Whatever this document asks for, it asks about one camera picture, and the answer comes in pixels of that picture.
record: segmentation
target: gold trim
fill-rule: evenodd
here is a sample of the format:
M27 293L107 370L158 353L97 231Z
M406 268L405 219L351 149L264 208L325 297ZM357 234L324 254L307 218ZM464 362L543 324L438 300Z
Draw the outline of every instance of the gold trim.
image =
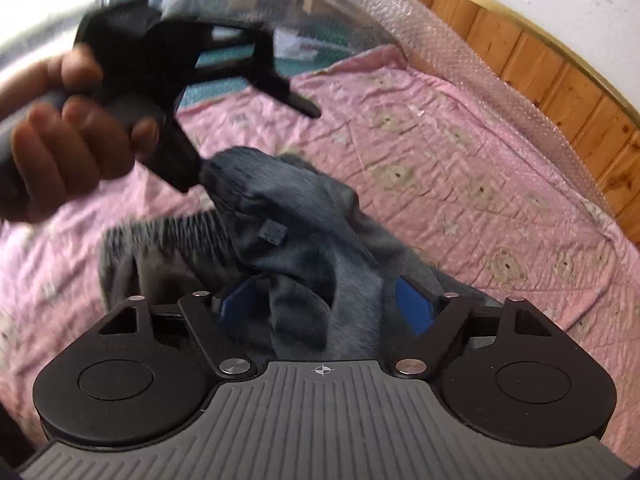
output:
M534 35L540 41L554 49L565 59L569 60L574 66L581 70L585 76L591 79L605 94L607 94L613 102L615 102L622 110L629 116L629 118L635 123L636 127L640 128L640 112L625 98L619 90L615 88L600 72L594 69L589 63L587 63L579 54L574 52L568 46L566 46L558 38L549 34L546 30L537 26L528 18L525 18L519 12L507 7L496 0L469 0L476 5L485 8L486 10L498 14L501 17L507 18L512 22L515 22L522 29L526 30L530 34Z

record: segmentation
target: pink bedsheet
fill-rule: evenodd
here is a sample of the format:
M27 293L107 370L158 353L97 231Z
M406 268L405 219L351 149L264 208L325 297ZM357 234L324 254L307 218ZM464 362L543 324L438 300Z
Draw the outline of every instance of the pink bedsheet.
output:
M237 144L294 152L354 187L367 213L430 264L503 300L525 296L612 375L604 442L640 463L640 263L615 222L532 146L453 85L383 47L295 78L311 121L247 90L185 110L204 155ZM111 226L210 207L143 168L0 230L0 400L36 441L38 371L103 313L98 251Z

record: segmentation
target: wooden headboard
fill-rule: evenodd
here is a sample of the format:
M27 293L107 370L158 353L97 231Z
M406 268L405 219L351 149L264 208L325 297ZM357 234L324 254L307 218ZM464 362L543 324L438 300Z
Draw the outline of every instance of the wooden headboard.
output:
M420 1L558 126L622 230L640 244L640 131L632 113L561 48L515 20L470 0Z

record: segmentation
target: hand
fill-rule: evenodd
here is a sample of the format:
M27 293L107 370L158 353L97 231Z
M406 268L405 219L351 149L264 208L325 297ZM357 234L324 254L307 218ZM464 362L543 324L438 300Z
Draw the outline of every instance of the hand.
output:
M86 91L98 86L102 69L90 49L76 46L64 56L38 62L0 87L0 120L55 88ZM40 102L14 129L12 152L30 202L0 202L0 218L39 222L64 203L88 195L100 180L126 175L136 157L158 143L159 129L149 118L129 135L96 103L82 96L66 101L62 113Z

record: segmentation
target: metal screw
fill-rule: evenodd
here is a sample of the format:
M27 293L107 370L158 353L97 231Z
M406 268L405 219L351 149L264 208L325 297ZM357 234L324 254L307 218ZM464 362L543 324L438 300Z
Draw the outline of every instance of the metal screw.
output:
M249 361L238 357L232 357L231 359L225 359L220 363L220 369L229 375L238 375L248 372L251 368Z
M396 363L396 370L405 375L417 375L427 371L427 365L420 359L402 359Z

